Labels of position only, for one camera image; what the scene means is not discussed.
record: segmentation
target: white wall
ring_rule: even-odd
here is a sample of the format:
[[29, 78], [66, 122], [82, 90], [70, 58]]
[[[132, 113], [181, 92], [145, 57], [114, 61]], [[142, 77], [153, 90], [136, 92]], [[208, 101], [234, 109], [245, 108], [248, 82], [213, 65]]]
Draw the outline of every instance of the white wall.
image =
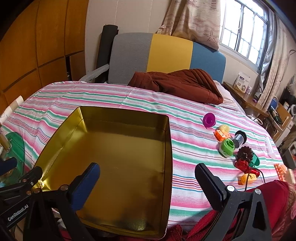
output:
[[[89, 0], [86, 19], [86, 71], [95, 69], [99, 41], [105, 24], [115, 24], [119, 33], [155, 33], [162, 25], [172, 0]], [[288, 51], [296, 49], [296, 43], [288, 33]], [[257, 85], [257, 72], [231, 54], [220, 50], [226, 57], [223, 81], [233, 84], [240, 71], [250, 76], [250, 85]], [[296, 54], [290, 57], [287, 70], [277, 95], [281, 95], [296, 69]]]

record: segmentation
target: beige curtain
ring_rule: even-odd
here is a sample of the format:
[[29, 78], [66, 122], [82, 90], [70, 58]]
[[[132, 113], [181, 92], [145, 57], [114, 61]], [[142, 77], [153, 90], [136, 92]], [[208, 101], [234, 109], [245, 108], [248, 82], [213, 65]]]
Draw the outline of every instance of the beige curtain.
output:
[[220, 0], [172, 0], [158, 34], [219, 48]]
[[276, 16], [276, 25], [277, 37], [274, 55], [266, 86], [258, 100], [258, 103], [264, 107], [264, 110], [268, 109], [272, 98], [276, 95], [288, 63], [287, 29], [278, 16]]

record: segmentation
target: multicolored headboard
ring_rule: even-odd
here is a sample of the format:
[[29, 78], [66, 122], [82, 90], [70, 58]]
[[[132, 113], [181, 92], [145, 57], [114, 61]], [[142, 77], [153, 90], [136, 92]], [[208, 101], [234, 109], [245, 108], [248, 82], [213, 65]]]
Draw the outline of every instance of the multicolored headboard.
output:
[[125, 33], [114, 38], [108, 83], [127, 85], [137, 72], [203, 69], [222, 83], [225, 56], [204, 45], [168, 35]]

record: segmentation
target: blue headboard panel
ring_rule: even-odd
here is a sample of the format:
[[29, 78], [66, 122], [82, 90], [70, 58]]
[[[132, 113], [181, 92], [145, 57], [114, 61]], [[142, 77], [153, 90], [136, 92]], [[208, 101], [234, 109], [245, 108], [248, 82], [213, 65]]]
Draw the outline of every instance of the blue headboard panel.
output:
[[191, 69], [203, 69], [208, 72], [213, 80], [222, 83], [226, 58], [212, 48], [193, 42]]

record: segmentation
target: striped bedsheet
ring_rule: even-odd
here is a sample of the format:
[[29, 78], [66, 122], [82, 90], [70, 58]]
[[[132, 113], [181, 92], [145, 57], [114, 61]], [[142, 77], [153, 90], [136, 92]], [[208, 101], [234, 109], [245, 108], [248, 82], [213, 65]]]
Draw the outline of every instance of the striped bedsheet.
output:
[[[164, 93], [129, 86], [58, 82], [50, 84], [29, 97], [4, 123], [6, 133], [18, 132], [25, 140], [26, 168], [34, 166], [42, 149], [62, 122], [79, 106], [124, 108], [165, 114], [169, 117], [173, 147], [173, 189], [168, 225], [180, 224], [191, 229], [211, 210], [194, 177], [196, 164], [204, 162], [225, 185], [243, 190], [238, 177], [242, 172], [234, 167], [235, 157], [223, 158], [213, 132], [221, 124], [230, 126], [233, 135], [238, 130], [247, 134], [246, 145], [260, 159], [260, 170], [267, 182], [278, 179], [274, 163], [282, 163], [269, 134], [252, 122], [238, 108], [227, 105], [205, 105]], [[212, 112], [216, 125], [206, 129], [203, 116]], [[266, 137], [276, 153], [269, 155]], [[248, 188], [263, 184], [260, 176]]]

